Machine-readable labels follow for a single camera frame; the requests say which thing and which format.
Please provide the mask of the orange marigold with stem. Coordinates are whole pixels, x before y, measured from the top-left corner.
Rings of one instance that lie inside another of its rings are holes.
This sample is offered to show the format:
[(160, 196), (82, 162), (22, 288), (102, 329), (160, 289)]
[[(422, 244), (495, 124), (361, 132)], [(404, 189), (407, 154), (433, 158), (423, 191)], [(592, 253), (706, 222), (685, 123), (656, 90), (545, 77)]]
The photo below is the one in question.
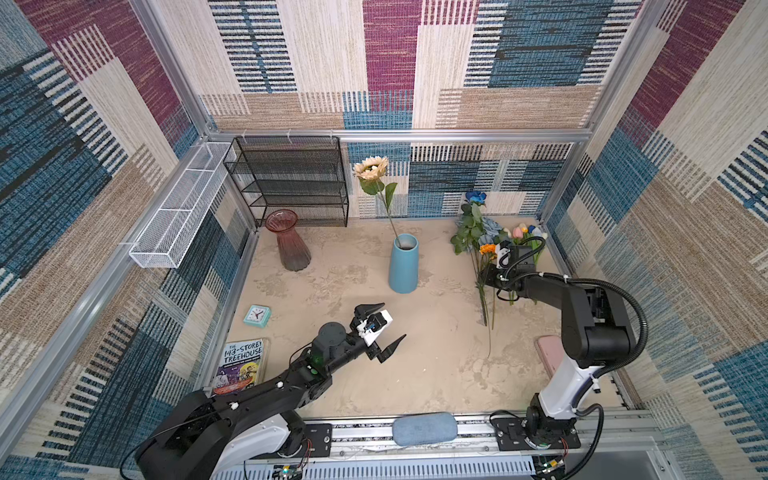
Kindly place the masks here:
[(477, 251), (477, 281), (476, 286), (478, 289), (480, 303), (483, 315), (483, 324), (489, 325), (489, 313), (486, 300), (485, 286), (486, 280), (490, 271), (490, 267), (494, 264), (496, 259), (496, 244), (484, 244), (479, 247)]

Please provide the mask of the pale blue rose bouquet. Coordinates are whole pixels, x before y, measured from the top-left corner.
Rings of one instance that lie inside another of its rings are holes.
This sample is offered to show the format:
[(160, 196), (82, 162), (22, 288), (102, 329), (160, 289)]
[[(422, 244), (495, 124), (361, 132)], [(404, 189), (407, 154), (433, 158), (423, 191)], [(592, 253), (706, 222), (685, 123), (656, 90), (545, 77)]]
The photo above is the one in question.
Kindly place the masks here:
[(464, 203), (457, 220), (457, 232), (451, 237), (450, 243), (456, 255), (464, 252), (480, 253), (483, 246), (498, 242), (502, 230), (498, 222), (483, 216), (480, 204)]

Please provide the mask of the light blue cylindrical vase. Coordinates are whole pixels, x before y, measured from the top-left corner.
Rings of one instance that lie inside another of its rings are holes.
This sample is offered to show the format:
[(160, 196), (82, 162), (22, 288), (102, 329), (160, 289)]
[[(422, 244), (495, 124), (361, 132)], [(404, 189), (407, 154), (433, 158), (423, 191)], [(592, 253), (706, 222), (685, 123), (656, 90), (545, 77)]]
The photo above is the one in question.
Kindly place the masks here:
[(399, 234), (393, 243), (388, 283), (399, 294), (409, 294), (418, 286), (419, 242), (408, 233)]

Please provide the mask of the cream sunflower with stem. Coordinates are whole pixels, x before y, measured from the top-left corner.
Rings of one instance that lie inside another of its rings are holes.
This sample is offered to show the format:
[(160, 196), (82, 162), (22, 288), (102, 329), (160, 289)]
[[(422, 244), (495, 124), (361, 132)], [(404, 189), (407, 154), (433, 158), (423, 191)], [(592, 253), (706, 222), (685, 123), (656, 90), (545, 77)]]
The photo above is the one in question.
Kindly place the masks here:
[(358, 179), (361, 190), (372, 197), (378, 198), (387, 215), (395, 237), (395, 245), (401, 246), (398, 230), (394, 224), (391, 206), (397, 188), (396, 182), (385, 183), (389, 159), (386, 156), (367, 157), (353, 166), (354, 176)]

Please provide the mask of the dark blue rose stem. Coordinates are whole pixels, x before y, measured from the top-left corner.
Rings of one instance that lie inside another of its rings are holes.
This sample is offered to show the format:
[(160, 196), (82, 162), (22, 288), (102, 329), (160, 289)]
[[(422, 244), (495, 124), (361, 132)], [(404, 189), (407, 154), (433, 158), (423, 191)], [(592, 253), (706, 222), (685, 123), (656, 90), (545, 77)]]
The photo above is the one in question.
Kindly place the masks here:
[(480, 236), (485, 232), (482, 208), (486, 204), (487, 194), (481, 191), (469, 191), (461, 205), (460, 226)]

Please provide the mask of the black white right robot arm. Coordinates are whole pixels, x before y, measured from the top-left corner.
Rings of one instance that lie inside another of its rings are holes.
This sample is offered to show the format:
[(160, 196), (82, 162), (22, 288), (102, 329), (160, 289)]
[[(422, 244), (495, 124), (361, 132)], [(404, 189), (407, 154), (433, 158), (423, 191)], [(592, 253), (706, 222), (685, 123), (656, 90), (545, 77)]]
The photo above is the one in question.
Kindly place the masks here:
[(534, 395), (519, 427), (528, 449), (546, 449), (567, 437), (579, 417), (587, 391), (610, 372), (632, 363), (649, 337), (647, 317), (624, 289), (599, 279), (571, 279), (539, 272), (534, 255), (544, 247), (503, 241), (482, 274), (497, 293), (530, 299), (561, 312), (564, 358), (548, 385)]

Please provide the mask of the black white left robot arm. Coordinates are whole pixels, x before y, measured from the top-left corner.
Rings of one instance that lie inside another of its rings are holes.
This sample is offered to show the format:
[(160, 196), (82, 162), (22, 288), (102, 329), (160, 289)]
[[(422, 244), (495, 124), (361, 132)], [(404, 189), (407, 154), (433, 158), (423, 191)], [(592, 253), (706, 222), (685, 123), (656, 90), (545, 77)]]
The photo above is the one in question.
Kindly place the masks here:
[(276, 377), (240, 391), (184, 396), (129, 458), (146, 479), (209, 479), (256, 456), (297, 453), (306, 428), (298, 409), (361, 355), (385, 362), (399, 344), (380, 348), (377, 339), (392, 321), (382, 303), (356, 306), (350, 325), (324, 324)]

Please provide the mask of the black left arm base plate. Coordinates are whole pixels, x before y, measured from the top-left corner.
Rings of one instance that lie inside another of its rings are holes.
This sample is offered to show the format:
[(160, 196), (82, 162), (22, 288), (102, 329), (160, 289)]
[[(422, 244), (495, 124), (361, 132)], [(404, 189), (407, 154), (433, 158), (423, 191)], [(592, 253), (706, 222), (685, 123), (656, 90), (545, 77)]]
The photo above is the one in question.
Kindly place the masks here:
[(287, 458), (299, 458), (309, 454), (313, 458), (330, 456), (333, 439), (331, 423), (309, 423), (289, 430), (289, 436), (278, 451)]

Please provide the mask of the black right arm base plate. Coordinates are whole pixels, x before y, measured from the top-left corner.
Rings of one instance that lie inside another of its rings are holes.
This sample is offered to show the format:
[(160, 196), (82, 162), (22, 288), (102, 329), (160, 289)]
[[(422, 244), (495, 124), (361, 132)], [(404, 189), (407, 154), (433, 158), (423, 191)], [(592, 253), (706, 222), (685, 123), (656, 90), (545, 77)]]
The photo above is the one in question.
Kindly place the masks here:
[(565, 432), (546, 434), (546, 440), (543, 443), (536, 443), (528, 439), (524, 421), (519, 417), (492, 415), (489, 417), (489, 422), (500, 451), (564, 451), (579, 449), (582, 446), (575, 428)]

